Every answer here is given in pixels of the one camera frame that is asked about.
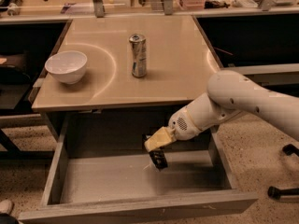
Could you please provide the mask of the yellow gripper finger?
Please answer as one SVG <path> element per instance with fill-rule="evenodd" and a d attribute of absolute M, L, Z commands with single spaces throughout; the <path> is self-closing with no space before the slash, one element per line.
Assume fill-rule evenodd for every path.
<path fill-rule="evenodd" d="M 176 141 L 175 130 L 169 127 L 162 127 L 152 136 L 152 138 L 158 141 L 163 141 L 165 145 L 171 144 Z"/>
<path fill-rule="evenodd" d="M 148 151 L 148 152 L 151 152 L 152 150 L 155 150 L 157 148 L 160 148 L 164 145 L 164 142 L 163 141 L 158 141 L 156 139 L 153 139 L 152 137 L 149 138 L 145 143 L 144 143 L 144 146 L 145 146 L 145 149 Z"/>

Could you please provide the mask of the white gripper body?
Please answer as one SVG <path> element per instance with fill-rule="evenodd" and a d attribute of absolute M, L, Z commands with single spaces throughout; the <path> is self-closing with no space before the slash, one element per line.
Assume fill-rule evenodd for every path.
<path fill-rule="evenodd" d="M 200 133 L 200 130 L 193 123 L 186 106 L 171 116 L 168 126 L 173 130 L 177 140 L 190 140 Z"/>

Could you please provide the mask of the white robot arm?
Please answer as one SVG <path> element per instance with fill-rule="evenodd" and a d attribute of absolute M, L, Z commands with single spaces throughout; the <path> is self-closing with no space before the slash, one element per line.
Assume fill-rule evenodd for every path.
<path fill-rule="evenodd" d="M 249 112 L 295 140 L 299 139 L 299 99 L 265 89 L 230 70 L 211 76 L 206 92 L 173 114 L 166 127 L 145 142 L 148 152 L 190 140 L 214 125 Z"/>

